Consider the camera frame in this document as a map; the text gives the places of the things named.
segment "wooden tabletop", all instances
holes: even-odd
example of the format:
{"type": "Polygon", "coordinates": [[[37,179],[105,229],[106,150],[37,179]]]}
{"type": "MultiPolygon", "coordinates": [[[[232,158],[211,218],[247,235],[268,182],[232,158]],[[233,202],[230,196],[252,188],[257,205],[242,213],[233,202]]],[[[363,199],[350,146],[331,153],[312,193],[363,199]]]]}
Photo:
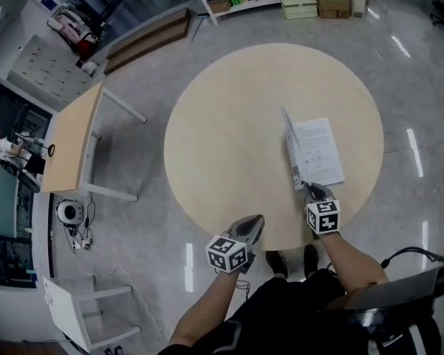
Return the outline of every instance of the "wooden tabletop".
{"type": "Polygon", "coordinates": [[[164,141],[169,184],[184,211],[220,234],[251,215],[266,218],[264,250],[312,240],[295,193],[283,119],[327,117],[345,183],[332,186],[346,225],[370,195],[383,160],[383,127],[360,79],[329,55],[291,44],[247,47],[207,67],[183,92],[164,141]]]}
{"type": "Polygon", "coordinates": [[[102,83],[99,83],[58,113],[50,141],[56,148],[53,156],[46,159],[42,192],[65,192],[79,188],[82,164],[101,93],[102,83]]]}

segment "white cabinet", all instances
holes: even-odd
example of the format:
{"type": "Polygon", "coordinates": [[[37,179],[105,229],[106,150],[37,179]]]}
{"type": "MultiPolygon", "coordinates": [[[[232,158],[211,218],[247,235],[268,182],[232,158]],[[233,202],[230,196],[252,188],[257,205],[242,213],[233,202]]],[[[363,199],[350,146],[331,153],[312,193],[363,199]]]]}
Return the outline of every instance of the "white cabinet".
{"type": "Polygon", "coordinates": [[[8,74],[8,81],[58,112],[92,86],[92,78],[60,49],[33,36],[8,74]]]}

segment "paper document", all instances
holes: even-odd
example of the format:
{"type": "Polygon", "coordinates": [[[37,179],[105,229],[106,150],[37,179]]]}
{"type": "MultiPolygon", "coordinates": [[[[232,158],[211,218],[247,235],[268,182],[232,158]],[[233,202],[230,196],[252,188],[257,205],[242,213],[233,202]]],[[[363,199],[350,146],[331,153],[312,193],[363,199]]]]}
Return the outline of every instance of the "paper document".
{"type": "Polygon", "coordinates": [[[281,114],[295,189],[303,188],[301,181],[323,186],[345,181],[329,120],[293,124],[283,107],[281,114]]]}

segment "concrete floor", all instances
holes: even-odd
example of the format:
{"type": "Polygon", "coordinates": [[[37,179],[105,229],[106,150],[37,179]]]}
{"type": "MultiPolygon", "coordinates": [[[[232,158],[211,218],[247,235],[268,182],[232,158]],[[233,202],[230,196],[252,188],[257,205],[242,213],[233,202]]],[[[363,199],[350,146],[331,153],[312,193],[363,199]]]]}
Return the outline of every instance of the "concrete floor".
{"type": "MultiPolygon", "coordinates": [[[[107,87],[148,121],[142,126],[118,108],[103,106],[103,138],[96,150],[94,181],[136,193],[140,200],[127,203],[95,196],[91,251],[73,256],[64,232],[56,228],[56,276],[79,277],[77,264],[98,274],[120,266],[131,276],[156,322],[172,333],[215,273],[204,253],[211,236],[185,215],[168,185],[163,144],[169,115],[191,80],[213,61],[240,48],[270,42],[302,44],[342,61],[368,87],[380,111],[385,134],[381,173],[365,206],[343,228],[343,236],[379,261],[406,246],[425,246],[444,255],[444,29],[431,25],[430,1],[371,0],[371,12],[365,18],[348,21],[286,21],[279,7],[253,10],[227,17],[218,27],[206,22],[194,42],[189,35],[107,77],[107,87]],[[407,129],[414,131],[423,175],[407,129]],[[193,292],[186,291],[184,279],[187,243],[194,252],[193,292]]],[[[286,254],[291,280],[303,278],[300,255],[301,249],[286,254]]],[[[323,254],[320,263],[327,262],[323,254]]],[[[417,254],[407,254],[395,259],[386,273],[395,280],[433,266],[417,254]]],[[[254,291],[269,276],[259,256],[241,279],[249,280],[254,291]]],[[[121,269],[97,279],[99,288],[128,283],[121,269]]],[[[230,313],[243,299],[244,292],[236,291],[230,313]]],[[[104,300],[101,309],[104,315],[113,311],[143,328],[121,342],[126,355],[156,354],[167,343],[136,291],[104,300]]],[[[443,333],[444,349],[444,297],[437,301],[434,317],[443,333]]]]}

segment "round table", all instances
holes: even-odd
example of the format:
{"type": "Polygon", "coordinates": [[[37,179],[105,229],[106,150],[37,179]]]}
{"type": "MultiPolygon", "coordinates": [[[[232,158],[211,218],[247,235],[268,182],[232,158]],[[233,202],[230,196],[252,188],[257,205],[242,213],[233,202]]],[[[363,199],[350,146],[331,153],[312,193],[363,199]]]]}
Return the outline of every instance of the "round table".
{"type": "Polygon", "coordinates": [[[293,123],[327,117],[346,181],[330,186],[346,225],[370,195],[383,159],[383,127],[360,79],[320,51],[292,44],[247,47],[216,61],[186,88],[164,140],[169,184],[184,211],[220,234],[262,214],[263,250],[312,241],[295,192],[279,106],[293,123]]]}

